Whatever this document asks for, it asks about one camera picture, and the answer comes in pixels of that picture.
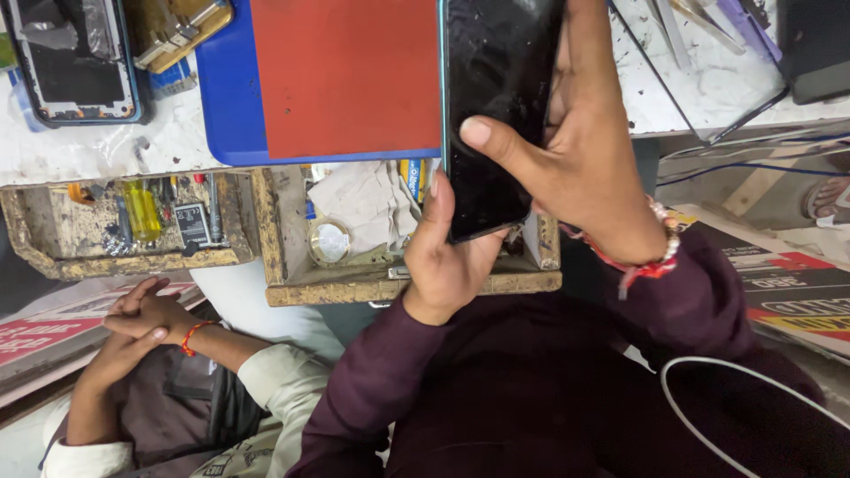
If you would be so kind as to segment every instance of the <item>wooden drawer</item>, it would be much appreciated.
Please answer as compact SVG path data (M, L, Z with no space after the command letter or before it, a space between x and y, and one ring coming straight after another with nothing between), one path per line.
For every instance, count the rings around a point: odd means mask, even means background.
M388 278L403 265L379 250L344 265L319 266L309 256L305 199L299 166L255 169L254 209L265 265L269 305L339 304L394 299L409 281ZM500 257L481 294L535 293L561 287L557 221L536 216L536 241L522 256Z
M215 173L222 226L229 248L199 250L181 255L183 242L176 225L162 231L156 247L136 247L135 253L111 257L102 245L109 223L116 223L116 182L93 206L73 202L64 186L0 191L9 240L15 252L51 279L76 281L88 277L131 276L174 270L236 265L259 257L257 226L251 196L251 175ZM208 206L204 185L179 176L178 204Z

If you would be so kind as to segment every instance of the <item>red silicone mat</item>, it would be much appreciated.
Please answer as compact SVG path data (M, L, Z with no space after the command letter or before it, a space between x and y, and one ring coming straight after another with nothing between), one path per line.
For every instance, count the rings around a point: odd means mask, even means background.
M270 157L439 148L435 0L254 0Z

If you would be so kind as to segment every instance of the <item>white shirt sleeve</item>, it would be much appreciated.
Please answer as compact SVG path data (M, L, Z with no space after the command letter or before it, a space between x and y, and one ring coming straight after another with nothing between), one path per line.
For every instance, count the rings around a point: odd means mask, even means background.
M266 475L281 478L301 458L301 433L331 371L303 350L277 344L251 356L238 375L251 397L283 424Z
M134 469L132 443L68 447L64 441L50 448L41 478L105 478Z

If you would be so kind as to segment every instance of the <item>cracked phone screen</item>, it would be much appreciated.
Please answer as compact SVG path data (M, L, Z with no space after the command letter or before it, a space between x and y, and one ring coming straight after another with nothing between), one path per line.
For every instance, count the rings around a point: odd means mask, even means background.
M455 191L450 241L528 217L531 196L504 168L466 146L463 120L485 115L533 145L546 128L564 0L444 0L445 166Z

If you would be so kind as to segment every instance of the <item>smartphone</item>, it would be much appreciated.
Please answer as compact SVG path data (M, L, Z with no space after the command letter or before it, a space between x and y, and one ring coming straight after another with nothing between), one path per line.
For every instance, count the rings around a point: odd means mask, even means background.
M442 162L455 191L449 241L525 221L531 195L466 146L463 120L485 115L543 142L564 0L438 0Z
M56 128L150 119L120 0L0 0L0 6L39 121Z

